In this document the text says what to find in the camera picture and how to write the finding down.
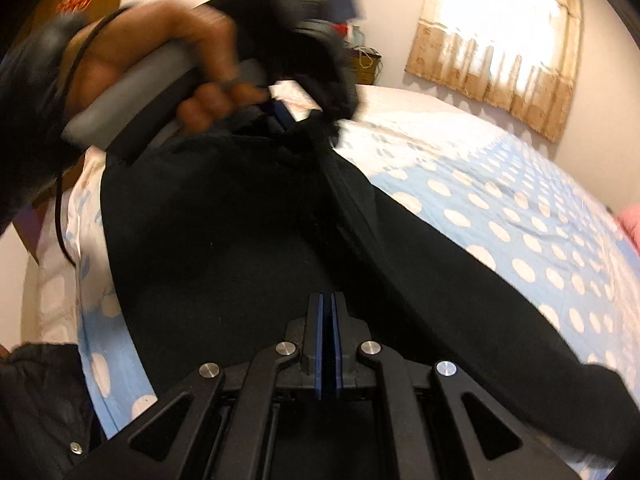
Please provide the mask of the person's left hand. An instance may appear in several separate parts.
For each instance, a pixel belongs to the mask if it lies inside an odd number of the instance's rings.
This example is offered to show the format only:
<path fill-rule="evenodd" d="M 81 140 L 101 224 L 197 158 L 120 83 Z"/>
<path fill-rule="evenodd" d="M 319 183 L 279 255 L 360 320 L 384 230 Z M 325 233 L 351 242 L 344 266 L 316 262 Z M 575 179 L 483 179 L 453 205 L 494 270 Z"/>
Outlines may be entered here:
<path fill-rule="evenodd" d="M 132 66 L 171 40 L 187 44 L 200 60 L 205 82 L 177 108 L 178 121 L 190 134 L 205 131 L 242 107 L 264 102 L 268 92 L 239 82 L 235 24 L 209 6 L 183 0 L 138 4 L 100 27 L 93 23 L 66 47 L 60 84 L 69 84 L 65 115 L 72 118 Z"/>

